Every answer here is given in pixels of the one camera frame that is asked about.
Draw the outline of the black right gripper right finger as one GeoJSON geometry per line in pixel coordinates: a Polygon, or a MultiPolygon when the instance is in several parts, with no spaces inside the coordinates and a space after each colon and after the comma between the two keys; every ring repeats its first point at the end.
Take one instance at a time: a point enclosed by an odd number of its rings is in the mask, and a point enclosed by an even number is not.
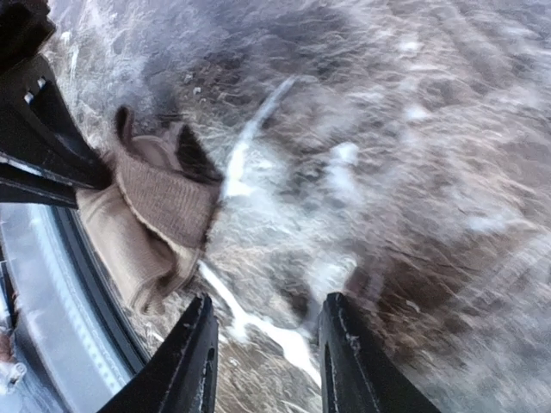
{"type": "Polygon", "coordinates": [[[330,293],[319,319],[324,412],[437,412],[385,355],[342,293],[330,293]]]}

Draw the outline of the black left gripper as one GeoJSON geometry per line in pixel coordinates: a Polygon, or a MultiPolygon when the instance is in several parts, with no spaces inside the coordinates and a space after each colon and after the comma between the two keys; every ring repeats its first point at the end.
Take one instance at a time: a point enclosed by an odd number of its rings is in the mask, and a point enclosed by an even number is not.
{"type": "Polygon", "coordinates": [[[73,123],[40,53],[55,31],[49,11],[45,1],[1,2],[1,156],[59,182],[1,170],[1,202],[77,209],[73,188],[63,183],[103,189],[110,172],[73,123]]]}

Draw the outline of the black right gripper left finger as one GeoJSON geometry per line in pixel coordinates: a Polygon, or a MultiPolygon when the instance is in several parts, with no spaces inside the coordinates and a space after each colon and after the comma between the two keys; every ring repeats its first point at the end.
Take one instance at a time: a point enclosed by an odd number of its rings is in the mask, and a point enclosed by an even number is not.
{"type": "Polygon", "coordinates": [[[218,322],[211,298],[195,297],[145,367],[103,413],[213,413],[218,322]]]}

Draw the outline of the tan brown sock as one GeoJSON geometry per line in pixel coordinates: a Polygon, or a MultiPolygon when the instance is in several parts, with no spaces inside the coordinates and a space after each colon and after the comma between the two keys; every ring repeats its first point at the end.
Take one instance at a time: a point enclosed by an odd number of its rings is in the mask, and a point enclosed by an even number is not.
{"type": "Polygon", "coordinates": [[[189,283],[204,250],[223,175],[193,129],[175,144],[133,132],[133,111],[115,115],[116,141],[104,161],[112,182],[76,192],[92,246],[130,309],[164,310],[163,301],[189,283]]]}

